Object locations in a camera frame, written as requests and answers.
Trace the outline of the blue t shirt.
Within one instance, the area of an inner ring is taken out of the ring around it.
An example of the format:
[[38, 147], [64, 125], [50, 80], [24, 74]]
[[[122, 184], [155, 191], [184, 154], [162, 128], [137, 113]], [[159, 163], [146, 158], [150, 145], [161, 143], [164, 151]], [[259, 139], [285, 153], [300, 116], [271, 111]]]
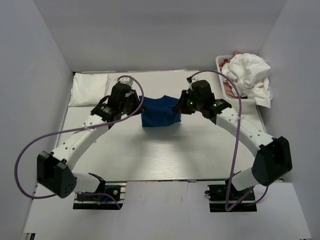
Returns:
[[141, 124], [143, 128], [168, 127], [181, 122], [181, 114], [173, 111], [178, 98], [164, 95], [161, 98], [144, 97]]

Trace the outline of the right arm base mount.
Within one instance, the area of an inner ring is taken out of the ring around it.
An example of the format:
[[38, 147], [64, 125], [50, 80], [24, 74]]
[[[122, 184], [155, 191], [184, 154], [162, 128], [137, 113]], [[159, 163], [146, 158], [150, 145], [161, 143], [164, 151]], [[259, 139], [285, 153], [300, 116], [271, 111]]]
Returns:
[[[248, 191], [249, 194], [237, 204], [230, 212], [244, 213], [244, 212], [256, 212], [257, 206], [255, 204], [256, 197], [252, 189], [246, 188], [242, 191], [230, 190], [228, 207], [231, 207], [236, 203], [243, 195]], [[225, 203], [227, 197], [227, 185], [226, 184], [211, 184], [207, 186], [207, 190], [204, 195], [209, 200], [209, 210], [211, 213], [226, 213]]]

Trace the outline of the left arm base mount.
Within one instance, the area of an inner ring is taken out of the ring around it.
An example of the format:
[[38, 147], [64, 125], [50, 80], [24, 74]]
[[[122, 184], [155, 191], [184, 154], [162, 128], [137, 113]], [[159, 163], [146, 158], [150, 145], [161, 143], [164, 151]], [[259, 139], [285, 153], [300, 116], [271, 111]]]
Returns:
[[126, 182], [107, 182], [103, 193], [76, 193], [74, 210], [120, 210], [125, 201]]

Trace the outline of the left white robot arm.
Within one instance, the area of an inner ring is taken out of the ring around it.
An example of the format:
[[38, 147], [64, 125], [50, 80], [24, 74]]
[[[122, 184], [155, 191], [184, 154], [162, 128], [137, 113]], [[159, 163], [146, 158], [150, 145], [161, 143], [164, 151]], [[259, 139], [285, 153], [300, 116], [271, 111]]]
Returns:
[[129, 75], [118, 77], [110, 95], [104, 96], [90, 111], [83, 126], [50, 152], [37, 156], [36, 180], [60, 198], [71, 193], [99, 200], [106, 195], [106, 181], [94, 173], [76, 173], [74, 168], [90, 146], [116, 123], [143, 110], [144, 96], [133, 89], [137, 80]]

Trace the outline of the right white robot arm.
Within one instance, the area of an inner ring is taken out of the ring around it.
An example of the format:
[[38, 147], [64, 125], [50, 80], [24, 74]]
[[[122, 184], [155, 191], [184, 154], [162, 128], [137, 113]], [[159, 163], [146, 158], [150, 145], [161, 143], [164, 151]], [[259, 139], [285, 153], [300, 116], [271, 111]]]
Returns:
[[215, 125], [236, 137], [254, 156], [251, 167], [232, 177], [226, 195], [236, 200], [244, 190], [256, 185], [268, 187], [293, 168], [289, 141], [260, 131], [240, 118], [240, 111], [224, 99], [216, 99], [206, 80], [198, 80], [181, 92], [173, 111], [191, 115], [200, 112]]

